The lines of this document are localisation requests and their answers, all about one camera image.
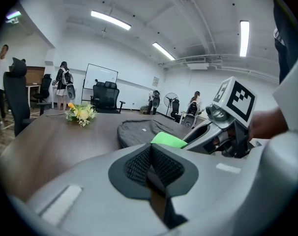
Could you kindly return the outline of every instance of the fan stand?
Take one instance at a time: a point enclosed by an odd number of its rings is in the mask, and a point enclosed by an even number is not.
[[[177,97],[175,97],[174,99],[170,99],[169,97],[166,97],[166,98],[168,98],[169,99],[169,105],[168,105],[168,110],[167,110],[167,113],[166,113],[166,115],[165,116],[168,116],[168,111],[169,111],[169,108],[170,108],[170,106],[171,106],[171,104],[172,104],[172,102],[177,98]]]

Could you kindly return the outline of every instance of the brown tabletop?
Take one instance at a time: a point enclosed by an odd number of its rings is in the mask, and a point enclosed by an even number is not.
[[[127,119],[154,119],[183,133],[190,129],[161,115],[98,114],[88,126],[68,122],[49,110],[31,123],[0,157],[0,179],[5,190],[22,201],[45,183],[85,159],[121,148],[117,127]]]

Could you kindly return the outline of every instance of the gray cloth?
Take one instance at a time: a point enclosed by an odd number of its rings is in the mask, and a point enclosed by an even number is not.
[[[155,120],[126,120],[118,126],[118,138],[123,148],[150,143],[160,132],[165,132],[178,138],[185,136],[185,134]]]

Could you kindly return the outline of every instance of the whiteboard frame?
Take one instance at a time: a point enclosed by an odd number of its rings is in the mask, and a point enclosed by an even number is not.
[[[94,65],[94,64],[88,63],[88,65],[87,65],[86,74],[85,74],[85,79],[84,79],[84,84],[83,84],[83,86],[82,86],[82,87],[83,87],[83,89],[88,89],[88,88],[85,88],[85,82],[86,82],[86,76],[87,76],[87,71],[88,71],[88,67],[89,67],[89,65]],[[118,74],[119,74],[119,72],[117,72],[117,71],[115,71],[115,70],[112,70],[112,69],[108,69],[108,68],[106,68],[106,67],[103,67],[103,66],[99,66],[99,65],[94,65],[94,66],[101,67],[101,68],[104,68],[104,69],[107,69],[107,70],[110,70],[110,71],[116,72],[116,79],[115,79],[115,83],[117,82],[117,80],[118,80]]]

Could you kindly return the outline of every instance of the hair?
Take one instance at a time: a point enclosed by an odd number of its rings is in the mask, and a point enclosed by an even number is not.
[[[60,67],[64,66],[65,70],[69,70],[68,67],[67,67],[67,62],[66,61],[63,61],[61,64],[60,64]]]
[[[191,98],[190,103],[192,103],[194,100],[197,100],[197,97],[200,95],[199,91],[196,91],[194,94],[194,97]]]

